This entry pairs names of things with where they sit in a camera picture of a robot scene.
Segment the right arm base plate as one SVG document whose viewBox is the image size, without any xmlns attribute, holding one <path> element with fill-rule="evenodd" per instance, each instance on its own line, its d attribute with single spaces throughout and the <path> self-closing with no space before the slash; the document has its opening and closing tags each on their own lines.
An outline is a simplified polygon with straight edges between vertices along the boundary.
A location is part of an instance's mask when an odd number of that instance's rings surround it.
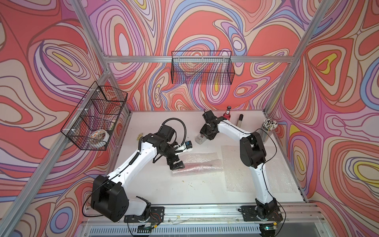
<svg viewBox="0 0 379 237">
<path fill-rule="evenodd" d="M 242 214 L 243 220 L 245 222 L 261 221 L 280 223 L 283 221 L 283 216 L 278 206 L 265 210 L 263 207 L 256 205 L 243 205 L 238 209 L 238 212 Z"/>
</svg>

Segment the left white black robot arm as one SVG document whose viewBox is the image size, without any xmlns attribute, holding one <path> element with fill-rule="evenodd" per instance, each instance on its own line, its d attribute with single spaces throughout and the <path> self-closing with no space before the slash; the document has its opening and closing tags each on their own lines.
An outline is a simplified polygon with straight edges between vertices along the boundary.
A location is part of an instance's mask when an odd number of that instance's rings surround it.
<svg viewBox="0 0 379 237">
<path fill-rule="evenodd" d="M 125 216 L 147 221 L 151 216 L 151 203 L 140 196 L 127 197 L 127 188 L 137 174 L 149 163 L 165 157 L 171 171 L 182 169 L 184 163 L 179 154 L 192 149 L 191 141 L 170 143 L 176 131 L 161 125 L 156 133 L 141 137 L 137 150 L 117 169 L 106 176 L 95 178 L 90 206 L 102 216 L 117 222 Z"/>
</svg>

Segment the grey tape dispenser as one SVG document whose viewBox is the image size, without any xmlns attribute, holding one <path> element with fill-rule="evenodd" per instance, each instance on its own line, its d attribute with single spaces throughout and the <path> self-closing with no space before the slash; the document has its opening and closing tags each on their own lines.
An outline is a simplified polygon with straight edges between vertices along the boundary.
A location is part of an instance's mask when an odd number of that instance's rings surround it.
<svg viewBox="0 0 379 237">
<path fill-rule="evenodd" d="M 206 140 L 208 140 L 207 136 L 201 133 L 195 138 L 195 142 L 198 145 L 202 145 Z"/>
</svg>

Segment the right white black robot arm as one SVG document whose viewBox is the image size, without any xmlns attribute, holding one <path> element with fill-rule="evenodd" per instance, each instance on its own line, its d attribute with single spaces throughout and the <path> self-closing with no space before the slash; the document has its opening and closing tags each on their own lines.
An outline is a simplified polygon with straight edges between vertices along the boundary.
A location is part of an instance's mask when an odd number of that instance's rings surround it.
<svg viewBox="0 0 379 237">
<path fill-rule="evenodd" d="M 256 217 L 262 221 L 270 220 L 279 223 L 283 221 L 282 212 L 276 198 L 270 193 L 266 180 L 266 150 L 258 132 L 248 132 L 233 125 L 225 117 L 217 117 L 212 111 L 202 114 L 205 124 L 200 135 L 207 140 L 213 140 L 217 134 L 222 133 L 239 142 L 239 154 L 242 163 L 247 166 L 253 177 L 256 190 Z"/>
</svg>

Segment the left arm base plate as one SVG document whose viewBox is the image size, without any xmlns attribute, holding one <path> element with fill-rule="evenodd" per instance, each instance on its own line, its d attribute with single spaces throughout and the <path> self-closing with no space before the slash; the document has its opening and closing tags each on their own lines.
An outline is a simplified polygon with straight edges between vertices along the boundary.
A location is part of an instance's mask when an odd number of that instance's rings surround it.
<svg viewBox="0 0 379 237">
<path fill-rule="evenodd" d="M 161 223 L 164 221 L 165 207 L 152 206 L 148 207 L 146 211 L 140 216 L 126 215 L 124 223 Z"/>
</svg>

